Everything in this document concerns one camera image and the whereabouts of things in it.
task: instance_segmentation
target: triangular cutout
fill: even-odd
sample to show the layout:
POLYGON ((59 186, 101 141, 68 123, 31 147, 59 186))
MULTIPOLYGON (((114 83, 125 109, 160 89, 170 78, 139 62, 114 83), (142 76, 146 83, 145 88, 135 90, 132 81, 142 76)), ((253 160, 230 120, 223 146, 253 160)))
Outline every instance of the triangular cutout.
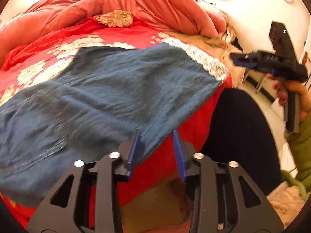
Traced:
POLYGON ((239 177, 238 179, 240 181, 245 207, 252 208, 254 206, 260 205, 261 202, 260 202, 259 197, 257 196, 257 194, 255 194, 253 189, 248 185, 246 180, 243 177, 239 177))
POLYGON ((74 175, 70 175, 51 199, 51 204, 62 208, 67 207, 74 175))

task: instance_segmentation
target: dark trousers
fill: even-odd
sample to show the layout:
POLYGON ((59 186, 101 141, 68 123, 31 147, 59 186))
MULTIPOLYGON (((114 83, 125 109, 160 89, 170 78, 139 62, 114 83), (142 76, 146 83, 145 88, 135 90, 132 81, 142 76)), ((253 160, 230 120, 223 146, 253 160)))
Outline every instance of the dark trousers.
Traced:
POLYGON ((220 163, 237 161, 265 195, 281 183, 279 159, 269 125, 246 92, 225 89, 201 151, 220 163))

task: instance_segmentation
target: pink blanket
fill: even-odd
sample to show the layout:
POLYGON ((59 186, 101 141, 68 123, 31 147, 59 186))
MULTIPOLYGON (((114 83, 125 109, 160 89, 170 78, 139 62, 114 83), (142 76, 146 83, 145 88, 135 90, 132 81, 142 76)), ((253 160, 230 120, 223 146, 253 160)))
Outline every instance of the pink blanket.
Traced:
POLYGON ((0 67, 17 46, 116 9, 131 11, 161 31, 218 37, 226 29, 220 14, 205 12, 193 0, 41 0, 0 29, 0 67))

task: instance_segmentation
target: blue fabric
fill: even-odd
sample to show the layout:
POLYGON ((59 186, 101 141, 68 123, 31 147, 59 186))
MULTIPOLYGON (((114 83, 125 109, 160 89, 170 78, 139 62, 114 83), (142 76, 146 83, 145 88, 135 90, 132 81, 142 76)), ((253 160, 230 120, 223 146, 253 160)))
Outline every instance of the blue fabric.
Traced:
POLYGON ((59 76, 0 107, 0 191, 38 206, 74 161, 100 160, 136 129, 142 162, 220 83, 165 43, 82 48, 59 76))

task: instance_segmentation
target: silver screw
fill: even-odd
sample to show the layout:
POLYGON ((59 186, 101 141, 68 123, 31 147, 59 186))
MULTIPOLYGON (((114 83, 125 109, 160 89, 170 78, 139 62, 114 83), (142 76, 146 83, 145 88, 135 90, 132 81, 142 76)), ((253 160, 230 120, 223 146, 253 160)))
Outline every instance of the silver screw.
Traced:
POLYGON ((73 164, 75 167, 81 167, 84 166, 84 161, 83 160, 77 160, 73 164))
POLYGON ((110 158, 118 158, 120 156, 121 156, 121 154, 119 152, 112 152, 109 154, 110 158))
POLYGON ((194 158, 196 159, 202 159, 204 158, 204 154, 203 153, 200 153, 200 152, 196 152, 194 155, 193 155, 194 158))
POLYGON ((237 168, 239 166, 239 164, 237 161, 230 161, 229 166, 232 168, 237 168))

